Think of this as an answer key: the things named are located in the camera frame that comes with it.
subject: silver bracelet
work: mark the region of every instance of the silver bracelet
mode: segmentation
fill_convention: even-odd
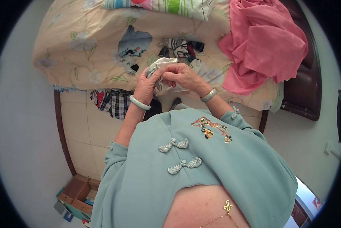
[[[141,103],[140,101],[135,99],[133,95],[130,96],[130,101],[132,103],[134,103],[134,105],[136,105],[137,107],[140,107],[140,108],[145,109],[145,110],[150,109],[150,105],[146,105],[146,104]]]
[[[202,102],[208,102],[217,94],[217,90],[214,88],[209,94],[204,97],[201,97]]]

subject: wooden cabinet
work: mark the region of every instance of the wooden cabinet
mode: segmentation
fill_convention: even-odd
[[[90,221],[92,206],[86,204],[86,197],[91,189],[98,190],[100,181],[76,174],[69,184],[57,194],[58,200],[79,219]]]

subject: light blue jacket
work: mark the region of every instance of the light blue jacket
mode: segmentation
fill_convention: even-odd
[[[155,115],[129,147],[112,143],[105,163],[93,228],[161,228],[176,192],[194,185],[223,185],[251,228],[282,228],[296,198],[291,168],[238,112]]]

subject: colorful pillowcase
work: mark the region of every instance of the colorful pillowcase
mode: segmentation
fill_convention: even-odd
[[[215,0],[104,0],[101,9],[142,7],[144,9],[173,13],[207,21]]]

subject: pink garment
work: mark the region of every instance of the pink garment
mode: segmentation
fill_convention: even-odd
[[[231,32],[219,41],[234,62],[223,88],[248,95],[268,77],[296,78],[308,46],[305,33],[278,0],[231,0]]]

